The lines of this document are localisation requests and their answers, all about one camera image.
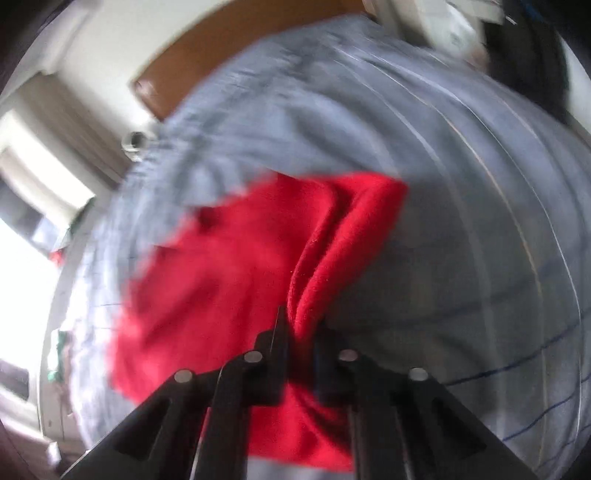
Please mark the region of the red knit sweater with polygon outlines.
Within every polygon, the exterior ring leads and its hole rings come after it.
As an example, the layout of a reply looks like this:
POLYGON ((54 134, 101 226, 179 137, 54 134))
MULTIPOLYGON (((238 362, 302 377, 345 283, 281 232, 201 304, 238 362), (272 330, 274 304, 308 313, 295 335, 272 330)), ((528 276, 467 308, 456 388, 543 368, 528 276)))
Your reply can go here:
POLYGON ((217 369, 287 310, 283 404, 253 411, 249 450, 281 463, 348 472, 346 413, 311 394, 318 322, 379 254, 407 185, 381 174, 276 176, 192 213, 143 262, 110 341, 111 381, 140 403, 174 372, 217 369))

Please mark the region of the folded pink green clothes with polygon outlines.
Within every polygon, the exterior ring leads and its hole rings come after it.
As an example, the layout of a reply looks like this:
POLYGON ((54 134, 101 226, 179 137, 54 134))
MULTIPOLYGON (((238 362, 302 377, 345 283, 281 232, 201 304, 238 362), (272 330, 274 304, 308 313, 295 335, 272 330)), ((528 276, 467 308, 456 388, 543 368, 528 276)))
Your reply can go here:
POLYGON ((50 333, 50 346, 46 357, 47 380, 64 384, 71 371, 71 347, 73 335, 70 331, 55 329, 50 333))

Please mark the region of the white window side cabinet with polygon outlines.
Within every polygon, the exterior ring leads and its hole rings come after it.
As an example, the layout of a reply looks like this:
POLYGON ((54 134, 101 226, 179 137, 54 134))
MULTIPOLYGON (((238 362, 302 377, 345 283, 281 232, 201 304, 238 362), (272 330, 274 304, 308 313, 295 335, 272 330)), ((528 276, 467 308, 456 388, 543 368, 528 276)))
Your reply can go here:
POLYGON ((109 198, 96 197, 79 223, 64 255, 63 264, 58 267, 56 287, 53 292, 48 321, 43 337, 41 363, 37 381, 37 410, 39 425, 44 437, 55 441, 80 442, 76 418, 70 405, 68 381, 49 380, 50 368, 54 366, 52 353, 52 332, 62 328, 70 303, 70 296, 76 280, 79 265, 94 224, 104 213, 109 198))

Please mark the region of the grey plaid bed duvet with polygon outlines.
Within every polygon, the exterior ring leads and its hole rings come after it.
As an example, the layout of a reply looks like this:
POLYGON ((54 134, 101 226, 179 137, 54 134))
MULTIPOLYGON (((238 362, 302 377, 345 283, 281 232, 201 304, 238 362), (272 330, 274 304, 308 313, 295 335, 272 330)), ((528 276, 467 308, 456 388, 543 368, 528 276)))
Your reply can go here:
POLYGON ((318 323, 432 373, 541 479, 590 438, 590 150, 489 76, 346 16, 260 41, 198 86, 114 194, 65 325, 95 446, 176 371, 290 325, 256 472, 353 466, 311 393, 318 323))

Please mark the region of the brown wooden headboard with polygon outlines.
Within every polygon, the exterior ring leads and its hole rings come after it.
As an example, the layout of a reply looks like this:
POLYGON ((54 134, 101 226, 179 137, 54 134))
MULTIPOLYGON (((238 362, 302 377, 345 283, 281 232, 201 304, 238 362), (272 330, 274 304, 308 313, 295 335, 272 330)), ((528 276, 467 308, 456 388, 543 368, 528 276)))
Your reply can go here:
POLYGON ((230 1, 178 36, 133 80, 136 98, 158 121, 183 102, 195 85, 232 56, 263 37, 346 14, 373 16, 370 1, 230 1))

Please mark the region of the beige curtain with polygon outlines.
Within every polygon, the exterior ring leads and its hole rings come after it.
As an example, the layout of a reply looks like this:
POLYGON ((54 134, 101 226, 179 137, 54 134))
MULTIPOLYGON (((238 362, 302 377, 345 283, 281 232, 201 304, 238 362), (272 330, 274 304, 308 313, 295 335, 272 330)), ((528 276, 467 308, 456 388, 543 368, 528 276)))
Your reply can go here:
POLYGON ((17 93, 33 116, 101 181, 111 188, 121 183, 131 161, 120 139, 57 76, 36 74, 17 93))

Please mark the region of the black hanging jacket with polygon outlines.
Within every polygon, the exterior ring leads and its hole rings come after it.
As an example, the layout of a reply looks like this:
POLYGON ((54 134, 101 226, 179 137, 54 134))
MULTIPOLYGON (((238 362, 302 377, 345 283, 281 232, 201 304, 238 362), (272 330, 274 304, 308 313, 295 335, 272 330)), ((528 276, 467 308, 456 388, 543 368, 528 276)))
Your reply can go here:
POLYGON ((502 22, 485 25, 489 74, 566 123, 569 80, 558 33, 524 1, 501 6, 502 22))

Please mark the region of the white plastic bag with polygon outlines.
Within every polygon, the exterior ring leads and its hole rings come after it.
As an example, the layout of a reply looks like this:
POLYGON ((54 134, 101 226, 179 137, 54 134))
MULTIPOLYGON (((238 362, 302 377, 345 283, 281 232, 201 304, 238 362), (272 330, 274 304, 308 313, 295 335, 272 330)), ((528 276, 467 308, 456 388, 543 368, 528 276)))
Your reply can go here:
POLYGON ((429 41, 438 52, 462 60, 479 71, 486 71, 489 54, 479 21, 448 4, 443 14, 429 18, 429 41))

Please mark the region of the white dresser cabinet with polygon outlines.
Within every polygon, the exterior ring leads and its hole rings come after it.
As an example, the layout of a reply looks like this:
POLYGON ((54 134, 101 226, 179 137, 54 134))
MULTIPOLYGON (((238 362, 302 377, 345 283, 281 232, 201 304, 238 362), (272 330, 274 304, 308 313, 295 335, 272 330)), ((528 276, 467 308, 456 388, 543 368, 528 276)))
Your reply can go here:
POLYGON ((486 57, 484 25, 501 25, 500 1, 372 0, 363 3, 397 37, 465 61, 486 57))

